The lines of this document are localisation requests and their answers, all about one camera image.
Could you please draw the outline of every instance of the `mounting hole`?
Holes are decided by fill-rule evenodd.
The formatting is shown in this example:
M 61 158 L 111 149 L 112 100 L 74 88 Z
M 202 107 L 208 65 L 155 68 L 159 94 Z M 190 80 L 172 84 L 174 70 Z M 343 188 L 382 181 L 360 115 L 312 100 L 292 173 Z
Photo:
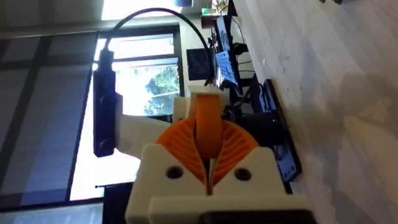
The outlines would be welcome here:
M 234 174 L 240 181 L 249 181 L 251 179 L 251 173 L 246 168 L 237 168 Z
M 184 174 L 184 171 L 179 166 L 169 167 L 166 171 L 166 176 L 169 179 L 178 179 L 178 178 L 182 177 L 183 174 Z

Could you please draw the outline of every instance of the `computer monitor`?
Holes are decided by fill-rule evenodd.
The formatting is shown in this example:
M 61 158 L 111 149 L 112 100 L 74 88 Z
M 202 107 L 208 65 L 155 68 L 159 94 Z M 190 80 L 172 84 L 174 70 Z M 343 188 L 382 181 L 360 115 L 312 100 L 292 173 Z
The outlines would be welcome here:
M 240 85 L 238 62 L 234 52 L 231 35 L 231 16 L 219 16 L 215 19 L 215 30 L 217 38 L 216 53 L 216 85 L 220 89 L 234 88 L 242 94 Z

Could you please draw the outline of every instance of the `tree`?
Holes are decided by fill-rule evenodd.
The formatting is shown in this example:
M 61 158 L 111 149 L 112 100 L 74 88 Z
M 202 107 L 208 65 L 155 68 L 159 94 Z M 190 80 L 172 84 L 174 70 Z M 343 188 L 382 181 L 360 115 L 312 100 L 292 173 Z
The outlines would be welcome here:
M 144 111 L 148 115 L 173 113 L 174 98 L 178 94 L 161 95 L 173 91 L 179 91 L 180 84 L 176 67 L 165 67 L 146 85 L 147 91 L 154 97 L 145 105 Z

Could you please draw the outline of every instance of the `wooden table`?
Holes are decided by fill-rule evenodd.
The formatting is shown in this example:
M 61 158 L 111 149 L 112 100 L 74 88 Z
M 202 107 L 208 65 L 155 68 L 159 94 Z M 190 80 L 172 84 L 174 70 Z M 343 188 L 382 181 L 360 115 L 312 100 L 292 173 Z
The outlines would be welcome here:
M 320 223 L 398 223 L 398 1 L 235 0 Z

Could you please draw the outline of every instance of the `orange 3d printed part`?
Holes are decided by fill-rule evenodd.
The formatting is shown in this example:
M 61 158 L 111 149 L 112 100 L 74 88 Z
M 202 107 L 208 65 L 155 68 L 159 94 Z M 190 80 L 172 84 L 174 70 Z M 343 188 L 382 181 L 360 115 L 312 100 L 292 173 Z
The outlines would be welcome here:
M 178 159 L 211 190 L 258 143 L 243 128 L 221 119 L 219 95 L 197 95 L 194 117 L 166 129 L 157 144 Z M 216 159 L 208 174 L 203 159 Z

